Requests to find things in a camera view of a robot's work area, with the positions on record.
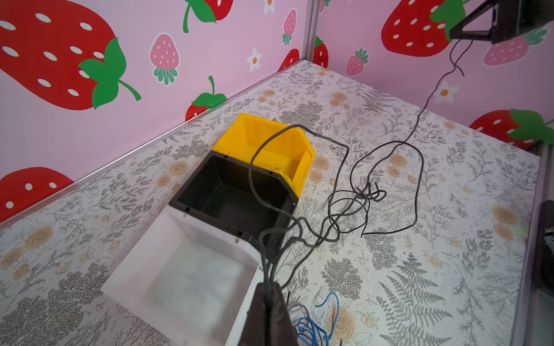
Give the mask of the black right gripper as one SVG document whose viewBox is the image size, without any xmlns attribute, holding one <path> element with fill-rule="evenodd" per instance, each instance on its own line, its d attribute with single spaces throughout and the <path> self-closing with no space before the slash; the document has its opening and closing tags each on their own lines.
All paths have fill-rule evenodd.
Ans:
<svg viewBox="0 0 554 346">
<path fill-rule="evenodd" d="M 553 0 L 488 0 L 450 30 L 453 40 L 501 43 L 553 21 Z"/>
</svg>

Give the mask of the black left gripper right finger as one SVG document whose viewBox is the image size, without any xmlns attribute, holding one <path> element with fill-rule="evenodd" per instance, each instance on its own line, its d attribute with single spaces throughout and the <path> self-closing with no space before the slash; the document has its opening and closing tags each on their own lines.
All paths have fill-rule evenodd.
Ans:
<svg viewBox="0 0 554 346">
<path fill-rule="evenodd" d="M 272 346 L 297 346 L 296 330 L 291 323 L 281 286 L 274 283 L 272 292 Z"/>
</svg>

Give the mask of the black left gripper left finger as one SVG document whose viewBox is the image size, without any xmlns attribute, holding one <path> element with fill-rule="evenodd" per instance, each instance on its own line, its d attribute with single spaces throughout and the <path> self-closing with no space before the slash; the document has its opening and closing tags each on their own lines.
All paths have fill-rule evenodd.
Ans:
<svg viewBox="0 0 554 346">
<path fill-rule="evenodd" d="M 252 302 L 246 314 L 245 325 L 239 339 L 239 346 L 271 345 L 271 310 L 266 306 L 265 286 L 255 287 Z"/>
</svg>

